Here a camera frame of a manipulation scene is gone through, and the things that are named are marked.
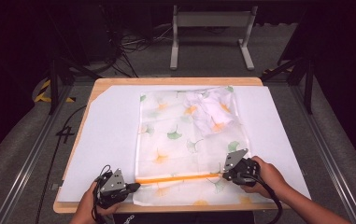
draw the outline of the human hand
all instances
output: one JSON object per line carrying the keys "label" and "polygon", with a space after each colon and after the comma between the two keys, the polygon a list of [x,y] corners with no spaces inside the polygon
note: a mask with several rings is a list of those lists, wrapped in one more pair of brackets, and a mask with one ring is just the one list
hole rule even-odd
{"label": "human hand", "polygon": [[[253,161],[257,161],[257,163],[259,163],[260,176],[262,177],[262,180],[271,189],[274,190],[274,192],[277,194],[277,196],[280,194],[280,192],[283,192],[286,189],[289,189],[291,187],[288,185],[288,183],[286,183],[282,174],[279,172],[279,170],[273,164],[267,163],[267,162],[263,161],[260,157],[257,157],[257,156],[254,156],[251,159]],[[268,191],[259,183],[256,183],[256,185],[253,187],[242,185],[241,188],[246,193],[260,193],[265,198],[271,198]]]}
{"label": "human hand", "polygon": [[[96,223],[95,220],[93,220],[93,190],[95,189],[95,187],[96,182],[93,182],[90,188],[83,194],[81,201],[78,204],[78,210],[76,211],[76,214],[73,215],[73,218],[70,221],[71,224]],[[119,208],[119,206],[120,204],[116,203],[110,206],[108,209],[104,209],[96,205],[96,210],[99,215],[108,216],[114,214]]]}

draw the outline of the table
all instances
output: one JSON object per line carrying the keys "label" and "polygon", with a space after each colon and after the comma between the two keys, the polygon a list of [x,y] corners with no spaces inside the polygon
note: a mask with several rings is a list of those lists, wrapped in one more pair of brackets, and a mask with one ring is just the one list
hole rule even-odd
{"label": "table", "polygon": [[[220,85],[235,85],[235,86],[262,86],[262,82],[257,77],[174,77],[174,78],[101,78],[95,82],[93,92],[89,99],[89,105],[97,97],[99,97],[110,86],[116,85],[193,85],[193,86],[220,86]],[[79,139],[82,135],[84,123],[87,120],[91,106],[87,106],[83,120],[78,130],[78,136],[73,146],[69,162],[66,167],[69,167],[75,151],[78,147]],[[66,177],[67,168],[64,173],[63,180]],[[74,213],[78,203],[62,203],[55,200],[54,211],[57,213]],[[132,203],[123,203],[119,208],[119,213],[143,213],[143,212],[184,212],[184,211],[242,211],[242,210],[263,210],[275,209],[273,203],[249,203],[249,204],[234,204],[234,205],[207,205],[207,206],[138,206]]]}

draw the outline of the gray carpet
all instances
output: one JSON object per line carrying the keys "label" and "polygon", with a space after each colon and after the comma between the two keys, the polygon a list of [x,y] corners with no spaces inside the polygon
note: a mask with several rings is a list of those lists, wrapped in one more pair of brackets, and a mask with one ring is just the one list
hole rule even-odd
{"label": "gray carpet", "polygon": [[[254,71],[245,68],[236,40],[240,33],[227,29],[214,35],[201,29],[188,29],[180,33],[180,53],[178,70],[169,69],[171,42],[164,40],[143,51],[128,54],[140,77],[259,77],[263,70],[276,67],[280,53],[285,48],[295,26],[280,25],[256,26],[249,41],[249,52],[255,65]],[[130,70],[118,61],[124,71]],[[121,77],[113,69],[100,74],[104,77]],[[320,147],[306,123],[306,115],[301,103],[295,99],[292,87],[284,83],[268,82],[278,113],[292,144],[300,167],[306,173],[304,178],[312,199],[330,208],[342,217],[349,218],[335,184],[319,153]],[[35,223],[39,200],[52,165],[50,179],[41,207],[39,223],[67,223],[71,215],[53,212],[52,206],[57,191],[50,189],[52,184],[61,184],[64,169],[74,144],[75,135],[59,145],[55,161],[51,164],[59,136],[56,135],[69,116],[87,104],[92,90],[91,82],[77,81],[69,92],[76,97],[75,103],[64,103],[50,134],[42,147],[35,169],[29,176],[15,208],[7,223]],[[349,189],[356,200],[356,152],[333,114],[333,110],[315,82],[313,93],[313,118],[320,126],[321,133],[347,180]],[[36,103],[36,106],[14,127],[0,145],[0,207],[14,183],[35,140],[41,131],[50,110],[49,103]],[[68,125],[76,133],[84,110],[75,114]],[[254,212],[257,223],[267,223],[276,214],[275,210]],[[279,223],[304,223],[292,210],[285,210]]]}

